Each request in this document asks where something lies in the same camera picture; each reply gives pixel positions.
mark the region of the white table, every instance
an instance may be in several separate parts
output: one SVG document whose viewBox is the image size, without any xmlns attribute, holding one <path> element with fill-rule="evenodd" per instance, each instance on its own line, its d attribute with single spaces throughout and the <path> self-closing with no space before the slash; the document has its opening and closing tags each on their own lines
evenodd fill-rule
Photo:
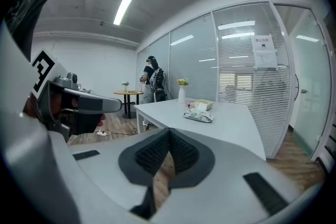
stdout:
<svg viewBox="0 0 336 224">
<path fill-rule="evenodd" d="M 209 110 L 214 116 L 212 123 L 184 118 L 183 113 L 188 107 L 178 103 L 177 100 L 140 104 L 134 107 L 137 111 L 139 133 L 144 131 L 142 121 L 145 118 L 159 128 L 186 130 L 242 146 L 266 160 L 257 126 L 247 105 L 215 102 L 214 107 Z"/>
</svg>

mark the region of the glass door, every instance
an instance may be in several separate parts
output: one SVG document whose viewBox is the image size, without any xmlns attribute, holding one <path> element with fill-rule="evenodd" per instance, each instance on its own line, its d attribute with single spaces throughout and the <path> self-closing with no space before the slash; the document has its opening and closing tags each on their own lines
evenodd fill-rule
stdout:
<svg viewBox="0 0 336 224">
<path fill-rule="evenodd" d="M 328 116 L 331 77 L 327 47 L 309 9 L 276 5 L 292 47 L 299 93 L 293 107 L 293 136 L 308 155 L 316 149 Z"/>
</svg>

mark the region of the white blind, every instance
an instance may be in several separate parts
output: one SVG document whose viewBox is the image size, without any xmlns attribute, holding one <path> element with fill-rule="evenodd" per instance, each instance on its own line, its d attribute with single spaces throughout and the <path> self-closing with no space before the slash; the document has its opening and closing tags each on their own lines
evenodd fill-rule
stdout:
<svg viewBox="0 0 336 224">
<path fill-rule="evenodd" d="M 141 85 L 140 85 L 140 76 L 143 75 L 143 70 L 145 66 L 147 65 L 146 60 L 148 57 L 148 47 L 144 48 L 141 52 L 138 53 L 137 55 L 137 63 L 136 63 L 136 75 L 137 77 L 135 78 L 135 89 L 137 91 L 141 91 Z"/>
<path fill-rule="evenodd" d="M 159 64 L 159 67 L 162 68 L 163 72 L 166 74 L 167 80 L 165 82 L 166 85 L 164 85 L 164 90 L 168 96 L 169 33 L 150 44 L 148 56 L 154 56 Z"/>
<path fill-rule="evenodd" d="M 178 98 L 177 79 L 188 79 L 186 96 L 216 100 L 217 55 L 211 15 L 171 31 L 170 94 Z"/>
<path fill-rule="evenodd" d="M 218 100 L 248 105 L 265 154 L 271 157 L 288 127 L 285 125 L 292 88 L 290 61 L 281 30 L 267 3 L 223 9 L 214 13 L 214 19 L 218 33 Z M 278 50 L 278 70 L 254 69 L 250 36 L 228 37 L 245 33 L 272 35 Z"/>
</svg>

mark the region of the table leg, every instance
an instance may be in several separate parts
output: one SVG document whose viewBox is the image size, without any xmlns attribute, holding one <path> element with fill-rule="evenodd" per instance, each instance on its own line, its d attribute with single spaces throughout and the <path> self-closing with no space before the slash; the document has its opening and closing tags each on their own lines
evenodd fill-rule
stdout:
<svg viewBox="0 0 336 224">
<path fill-rule="evenodd" d="M 128 110 L 128 118 L 131 118 L 131 96 L 127 95 L 127 110 Z"/>
<path fill-rule="evenodd" d="M 127 100 L 126 100 L 126 94 L 124 94 L 124 107 L 125 107 L 125 114 L 127 114 Z"/>
<path fill-rule="evenodd" d="M 143 125 L 142 125 L 142 122 L 143 122 L 143 116 L 141 116 L 138 111 L 137 111 L 137 117 L 136 117 L 136 124 L 137 124 L 137 127 L 138 127 L 138 134 L 140 133 L 143 133 Z"/>
</svg>

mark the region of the white vase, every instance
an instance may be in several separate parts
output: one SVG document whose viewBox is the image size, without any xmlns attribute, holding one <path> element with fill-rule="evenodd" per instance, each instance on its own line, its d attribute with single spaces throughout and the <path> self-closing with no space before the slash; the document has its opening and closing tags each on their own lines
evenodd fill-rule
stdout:
<svg viewBox="0 0 336 224">
<path fill-rule="evenodd" d="M 179 103 L 185 103 L 185 86 L 186 85 L 180 85 L 180 91 L 178 95 L 178 102 Z"/>
</svg>

